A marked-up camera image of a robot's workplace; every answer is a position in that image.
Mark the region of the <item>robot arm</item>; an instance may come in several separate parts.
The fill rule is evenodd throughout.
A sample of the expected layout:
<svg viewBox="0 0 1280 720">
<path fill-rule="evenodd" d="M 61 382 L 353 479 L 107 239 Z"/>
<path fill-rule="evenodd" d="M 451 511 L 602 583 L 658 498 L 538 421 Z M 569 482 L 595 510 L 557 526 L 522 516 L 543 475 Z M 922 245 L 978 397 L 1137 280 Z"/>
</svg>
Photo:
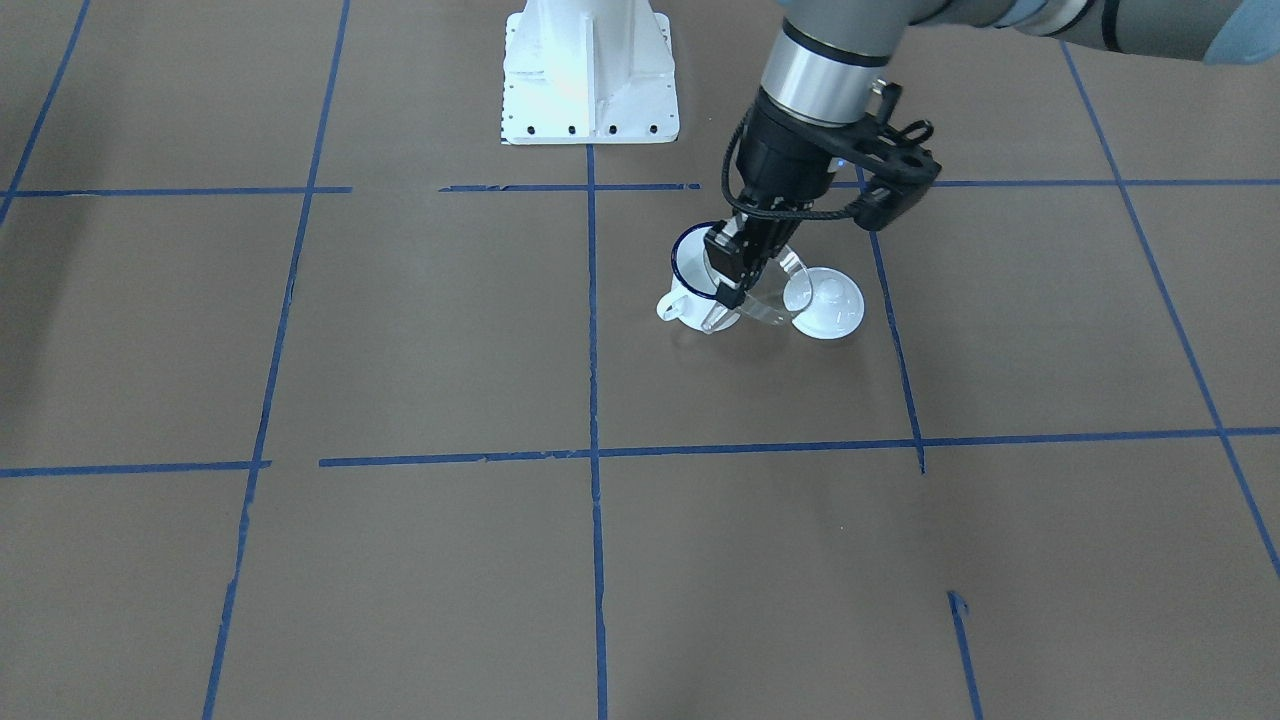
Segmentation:
<svg viewBox="0 0 1280 720">
<path fill-rule="evenodd" d="M 703 241 L 710 300 L 746 306 L 808 222 L 882 231 L 941 173 L 928 120 L 896 126 L 902 49 L 1021 35 L 1128 56 L 1253 65 L 1277 54 L 1275 1 L 788 1 L 722 159 L 730 217 Z"/>
</svg>

